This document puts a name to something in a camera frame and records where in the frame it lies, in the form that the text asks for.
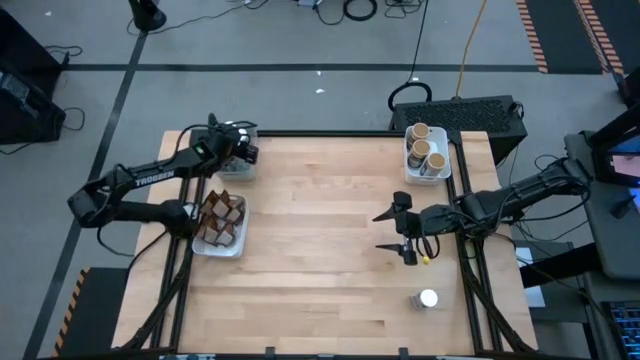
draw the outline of yellow cable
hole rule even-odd
[[[476,29],[478,28],[478,23],[480,23],[480,18],[482,17],[482,13],[484,12],[484,8],[487,5],[487,0],[482,1],[482,6],[480,7],[480,11],[478,12],[478,16],[476,17],[476,22],[473,24],[473,29],[471,29],[471,35],[469,35],[469,40],[467,40],[467,46],[464,47],[464,55],[462,55],[462,64],[460,65],[460,75],[458,75],[458,86],[456,87],[456,96],[460,96],[460,87],[462,86],[462,74],[464,73],[464,63],[467,61],[467,51],[469,51],[469,46],[471,45],[471,40],[473,40],[473,35],[476,33]]]

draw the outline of gray floor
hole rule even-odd
[[[325,0],[325,17],[338,14],[336,0]],[[97,0],[0,0],[43,45],[80,45],[74,63],[126,64],[136,37],[125,32],[130,11]],[[480,2],[432,0],[419,62],[459,64]],[[163,0],[169,23],[228,8],[223,1]],[[376,16],[370,22],[345,21],[326,27],[308,9],[273,0],[258,11],[241,9],[214,21],[150,36],[141,63],[276,64],[276,63],[410,63],[419,15],[405,20]],[[490,1],[470,50],[471,64],[533,64],[515,2]],[[61,107],[79,106],[87,113],[81,132],[64,132],[61,141],[33,145],[0,157],[0,214],[5,246],[0,252],[0,353],[22,357],[53,269],[71,225],[65,200],[87,179],[98,143],[123,79],[122,72],[66,72],[55,94]],[[157,155],[162,133],[206,121],[209,112],[221,120],[251,120],[263,129],[385,129],[391,113],[386,99],[406,80],[406,72],[136,72],[105,162],[134,165]],[[434,99],[454,95],[455,72],[416,73],[434,89]],[[623,111],[609,76],[556,76],[538,73],[466,73],[463,97],[511,94],[525,105],[529,137],[519,148],[513,181],[533,174],[541,153],[561,156],[562,138],[583,129],[598,129]],[[408,92],[399,101],[418,101]],[[70,113],[69,125],[79,120]],[[499,169],[508,183],[512,157]],[[130,198],[142,200],[145,191]],[[576,199],[556,197],[536,205],[532,216],[570,207]],[[532,224],[539,237],[552,237],[580,223],[583,211]],[[104,238],[122,251],[133,251],[138,226],[110,225]],[[562,241],[591,240],[588,228]],[[51,354],[72,284],[85,266],[125,267],[128,259],[101,249],[94,231],[82,231],[71,267],[40,351]],[[566,346],[573,328],[537,324],[541,346],[557,353],[585,355],[583,347]]]

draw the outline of white bottle cap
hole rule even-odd
[[[438,303],[438,294],[431,289],[420,292],[420,302],[426,307],[434,307]]]

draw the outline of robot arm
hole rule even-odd
[[[519,220],[525,208],[551,195],[582,195],[588,192],[588,183],[589,178],[582,166],[563,158],[540,173],[510,186],[496,191],[469,193],[455,199],[453,205],[433,205],[420,214],[407,211],[412,207],[409,194],[396,192],[391,208],[373,221],[394,219],[396,232],[403,235],[404,243],[377,247],[396,251],[406,265],[416,265],[413,239],[455,232],[472,237],[488,236],[502,221]]]
[[[78,223],[84,228],[97,228],[114,220],[156,221],[164,224],[172,235],[189,236],[194,230],[193,224],[178,200],[146,204],[122,199],[133,189],[160,181],[210,177],[234,156],[250,164],[256,163],[258,149],[249,144],[249,138],[242,129],[215,121],[213,125],[202,127],[209,128],[207,137],[175,152],[169,159],[133,168],[118,164],[101,178],[86,183],[67,200]]]

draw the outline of cup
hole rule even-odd
[[[429,136],[429,127],[423,123],[417,123],[411,127],[409,137],[407,138],[407,149],[411,150],[416,140],[424,140]]]
[[[431,153],[420,169],[422,176],[437,176],[447,165],[447,159],[440,153]]]
[[[438,294],[431,289],[422,290],[411,296],[411,305],[416,310],[429,309],[438,304]]]
[[[424,159],[429,155],[431,151],[431,145],[425,140],[416,140],[411,147],[409,157],[407,158],[407,165],[412,169],[419,169],[424,162]]]

